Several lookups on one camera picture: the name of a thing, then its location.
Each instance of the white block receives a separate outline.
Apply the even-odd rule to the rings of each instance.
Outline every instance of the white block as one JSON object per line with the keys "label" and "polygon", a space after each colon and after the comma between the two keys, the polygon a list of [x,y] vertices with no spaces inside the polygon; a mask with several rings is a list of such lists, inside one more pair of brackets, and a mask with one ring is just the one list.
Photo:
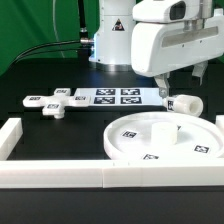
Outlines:
{"label": "white block", "polygon": [[103,187],[141,187],[141,168],[128,161],[113,161],[112,167],[103,169]]}
{"label": "white block", "polygon": [[6,160],[23,134],[20,118],[10,118],[0,130],[0,160]]}
{"label": "white block", "polygon": [[110,161],[8,161],[0,163],[0,188],[92,188],[103,186]]}

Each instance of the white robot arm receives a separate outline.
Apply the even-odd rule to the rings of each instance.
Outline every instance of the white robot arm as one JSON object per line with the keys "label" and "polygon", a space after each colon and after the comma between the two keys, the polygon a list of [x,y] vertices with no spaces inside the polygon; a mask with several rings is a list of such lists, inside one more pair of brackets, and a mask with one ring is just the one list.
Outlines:
{"label": "white robot arm", "polygon": [[202,77],[207,61],[224,52],[223,9],[212,15],[211,0],[144,0],[133,9],[140,21],[132,35],[132,68],[155,77],[160,95],[168,95],[169,72],[194,65]]}

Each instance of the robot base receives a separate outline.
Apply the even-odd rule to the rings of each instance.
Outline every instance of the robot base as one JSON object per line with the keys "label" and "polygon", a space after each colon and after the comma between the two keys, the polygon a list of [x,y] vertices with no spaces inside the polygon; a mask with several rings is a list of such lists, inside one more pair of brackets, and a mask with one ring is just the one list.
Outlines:
{"label": "robot base", "polygon": [[128,72],[133,71],[131,65],[110,65],[98,62],[89,62],[91,68],[96,68],[105,72]]}

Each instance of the white circular tray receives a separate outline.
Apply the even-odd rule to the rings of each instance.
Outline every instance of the white circular tray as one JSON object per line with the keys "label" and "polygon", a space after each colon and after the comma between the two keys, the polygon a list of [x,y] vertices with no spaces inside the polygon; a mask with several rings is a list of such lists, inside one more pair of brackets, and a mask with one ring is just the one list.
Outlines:
{"label": "white circular tray", "polygon": [[[176,144],[152,144],[151,128],[157,122],[171,122],[178,126]],[[108,125],[104,131],[104,149],[111,159],[222,157],[224,136],[214,124],[201,118],[147,112],[125,116]]]}

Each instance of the black surface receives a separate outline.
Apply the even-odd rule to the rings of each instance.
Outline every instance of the black surface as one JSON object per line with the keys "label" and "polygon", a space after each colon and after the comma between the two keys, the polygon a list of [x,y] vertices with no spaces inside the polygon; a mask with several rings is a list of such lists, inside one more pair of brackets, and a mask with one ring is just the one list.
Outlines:
{"label": "black surface", "polygon": [[[202,117],[224,114],[224,65],[210,62],[199,87],[192,68],[171,75],[172,94],[203,99]],[[55,88],[151,87],[150,78],[133,72],[105,73],[76,60],[27,60],[0,77],[0,126],[22,117],[24,135],[11,160],[108,159],[103,131],[113,120],[159,107],[66,108],[65,118],[42,116],[41,108],[24,108],[27,95],[52,95]],[[0,190],[0,223],[224,223],[224,187],[24,189]]]}

